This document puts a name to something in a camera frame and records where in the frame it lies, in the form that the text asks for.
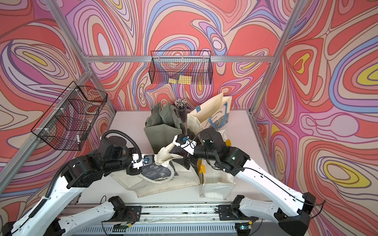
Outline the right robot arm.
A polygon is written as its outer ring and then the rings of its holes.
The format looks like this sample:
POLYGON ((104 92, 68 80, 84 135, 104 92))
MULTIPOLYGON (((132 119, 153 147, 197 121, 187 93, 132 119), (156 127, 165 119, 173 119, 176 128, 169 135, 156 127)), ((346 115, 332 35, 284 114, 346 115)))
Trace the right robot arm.
POLYGON ((237 147, 226 144, 214 128, 207 128, 194 137, 184 134, 173 138, 174 150, 183 151, 194 159, 213 161, 214 168, 254 186, 269 198, 257 201, 237 195, 230 205, 231 214, 237 219, 259 218, 278 224, 291 236, 307 233, 311 212, 316 205, 313 194, 301 193, 283 184, 261 168, 250 156, 237 147))

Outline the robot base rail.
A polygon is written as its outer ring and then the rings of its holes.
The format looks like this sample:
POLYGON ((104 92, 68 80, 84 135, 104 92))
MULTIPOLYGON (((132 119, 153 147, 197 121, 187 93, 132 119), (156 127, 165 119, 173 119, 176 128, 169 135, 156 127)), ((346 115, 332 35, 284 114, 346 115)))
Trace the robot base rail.
POLYGON ((285 236, 278 224, 262 217, 237 216, 228 202, 129 204, 122 220, 85 222, 91 205, 70 205, 60 225, 67 236, 285 236))

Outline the cream canvas tote bag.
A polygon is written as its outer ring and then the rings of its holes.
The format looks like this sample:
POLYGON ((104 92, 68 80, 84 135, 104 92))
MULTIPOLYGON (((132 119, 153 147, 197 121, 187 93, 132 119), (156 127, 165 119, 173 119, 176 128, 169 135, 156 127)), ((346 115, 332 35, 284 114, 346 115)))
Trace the cream canvas tote bag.
POLYGON ((175 160, 183 160, 186 152, 173 143, 160 149, 152 164, 143 167, 141 174, 127 175, 126 171, 110 176, 123 188, 142 198, 167 191, 198 186, 199 177, 193 167, 186 169, 175 160))

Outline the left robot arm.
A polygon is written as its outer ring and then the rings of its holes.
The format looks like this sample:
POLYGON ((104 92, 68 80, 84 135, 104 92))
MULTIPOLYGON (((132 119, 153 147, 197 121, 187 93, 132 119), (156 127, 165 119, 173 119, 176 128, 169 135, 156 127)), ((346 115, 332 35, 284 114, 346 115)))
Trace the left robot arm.
POLYGON ((137 176, 153 162, 152 155, 142 154, 136 142, 124 132, 109 130, 100 139, 98 149, 63 164, 54 175, 45 196, 21 219, 2 227, 4 236, 68 236, 103 221, 139 221, 119 196, 68 218, 60 217, 66 206, 86 188, 113 172, 126 171, 137 176))

